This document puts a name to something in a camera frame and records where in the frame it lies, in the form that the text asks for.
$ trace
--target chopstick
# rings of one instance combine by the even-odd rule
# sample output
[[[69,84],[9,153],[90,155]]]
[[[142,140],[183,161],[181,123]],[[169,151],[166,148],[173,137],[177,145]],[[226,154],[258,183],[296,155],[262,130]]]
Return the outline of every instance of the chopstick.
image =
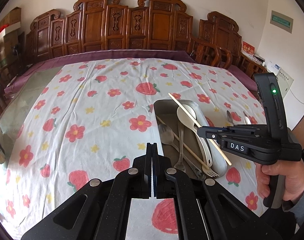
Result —
[[[156,119],[157,120],[159,120],[159,122],[160,123],[162,123],[162,124],[165,124],[166,125],[166,123],[165,122],[163,122],[162,120],[161,120],[161,118],[159,118],[157,115],[156,115]],[[179,139],[179,137],[173,132],[173,134],[174,134],[174,137],[175,137],[175,139],[176,140],[178,140],[178,141],[180,141],[180,139]],[[207,170],[209,169],[209,167],[185,144],[185,143],[183,143],[183,146],[185,147],[185,149],[187,149],[188,150],[188,152],[190,153],[190,154],[192,154],[193,156],[194,156],[194,158],[196,158],[197,160],[198,160],[198,162],[199,163],[201,163],[202,164],[202,166],[204,166]]]
[[[178,106],[180,108],[182,108],[182,110],[188,115],[189,118],[192,119],[192,121],[196,124],[197,127],[202,127],[198,121],[196,121],[196,119],[185,109],[184,106],[182,106],[182,104],[177,101],[177,99],[172,96],[170,93],[168,93],[168,95],[178,104]],[[224,152],[222,152],[222,150],[220,149],[220,147],[218,146],[218,144],[213,140],[213,139],[208,139],[216,148],[216,150],[218,150],[218,152],[222,155],[222,157],[225,159],[225,161],[228,163],[228,165],[232,165],[231,161],[228,159],[228,157],[224,154]]]

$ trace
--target silver bolt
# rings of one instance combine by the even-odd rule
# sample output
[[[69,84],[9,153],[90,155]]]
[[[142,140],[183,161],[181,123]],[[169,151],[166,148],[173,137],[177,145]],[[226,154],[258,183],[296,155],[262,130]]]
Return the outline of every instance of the silver bolt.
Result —
[[[206,179],[205,184],[208,186],[213,186],[215,184],[215,180],[213,179]]]
[[[168,169],[166,170],[166,172],[167,172],[168,174],[173,175],[173,174],[176,173],[176,169],[174,169],[174,168],[168,168]]]
[[[98,185],[100,185],[100,180],[99,179],[91,179],[91,181],[90,181],[90,186],[91,187],[96,187]]]
[[[134,175],[137,174],[139,172],[139,170],[137,168],[130,168],[129,169],[129,174]]]

